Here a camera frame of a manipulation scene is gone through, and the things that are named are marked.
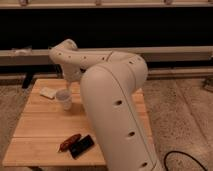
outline terrazzo floor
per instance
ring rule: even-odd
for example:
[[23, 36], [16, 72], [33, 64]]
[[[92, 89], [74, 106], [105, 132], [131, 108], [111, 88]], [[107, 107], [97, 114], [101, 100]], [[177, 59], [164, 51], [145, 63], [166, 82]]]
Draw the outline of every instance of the terrazzo floor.
[[[143, 86], [154, 144], [160, 161], [170, 150], [180, 150], [213, 170], [213, 93], [202, 88], [204, 78], [149, 80]], [[1, 165], [10, 137], [32, 85], [23, 90], [23, 77], [0, 77], [0, 171], [29, 171]], [[168, 157], [170, 171], [202, 171], [186, 156]], [[106, 171], [104, 167], [43, 168], [45, 171]]]

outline wooden table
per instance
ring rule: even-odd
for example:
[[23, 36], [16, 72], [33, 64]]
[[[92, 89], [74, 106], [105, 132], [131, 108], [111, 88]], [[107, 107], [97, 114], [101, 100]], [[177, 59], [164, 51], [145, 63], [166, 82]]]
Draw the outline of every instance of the wooden table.
[[[72, 85], [73, 104], [64, 111], [54, 99], [39, 95], [43, 87], [65, 88], [62, 79], [38, 79], [21, 114], [14, 135], [3, 160], [3, 166], [103, 166], [102, 152], [81, 103], [78, 83]], [[152, 132], [146, 113], [143, 94], [133, 95], [137, 111], [152, 142]], [[74, 160], [69, 152], [58, 153], [59, 145], [73, 134], [90, 134], [96, 145]]]

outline white cup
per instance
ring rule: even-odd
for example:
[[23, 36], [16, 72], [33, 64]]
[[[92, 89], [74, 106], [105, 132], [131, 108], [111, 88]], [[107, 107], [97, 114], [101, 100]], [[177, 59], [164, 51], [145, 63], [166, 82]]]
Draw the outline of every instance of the white cup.
[[55, 98], [61, 104], [64, 110], [69, 110], [72, 107], [72, 97], [69, 90], [58, 90], [55, 94]]

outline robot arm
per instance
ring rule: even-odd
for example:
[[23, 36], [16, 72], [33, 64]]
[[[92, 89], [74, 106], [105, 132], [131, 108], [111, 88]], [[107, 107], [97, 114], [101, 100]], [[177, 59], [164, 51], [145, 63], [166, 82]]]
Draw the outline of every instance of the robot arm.
[[109, 170], [160, 171], [131, 98], [146, 80], [145, 61], [131, 53], [73, 47], [66, 40], [50, 50], [50, 58], [62, 66], [68, 82], [80, 81], [83, 105]]

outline power cord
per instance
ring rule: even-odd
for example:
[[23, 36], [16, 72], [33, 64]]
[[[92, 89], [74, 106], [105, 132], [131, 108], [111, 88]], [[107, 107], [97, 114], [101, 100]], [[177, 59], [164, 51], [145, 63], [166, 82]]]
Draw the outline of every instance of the power cord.
[[167, 159], [167, 157], [168, 157], [170, 154], [172, 154], [172, 153], [177, 153], [177, 154], [185, 155], [185, 156], [191, 158], [192, 160], [194, 160], [204, 171], [208, 171], [208, 170], [205, 168], [205, 166], [204, 166], [203, 164], [201, 164], [201, 163], [200, 163], [196, 158], [194, 158], [193, 156], [191, 156], [191, 155], [189, 155], [189, 154], [187, 154], [187, 153], [185, 153], [185, 152], [182, 152], [182, 151], [175, 151], [175, 150], [169, 151], [169, 152], [166, 153], [166, 155], [164, 156], [163, 162], [164, 162], [164, 167], [165, 167], [166, 171], [169, 171], [168, 166], [167, 166], [167, 163], [166, 163], [166, 159]]

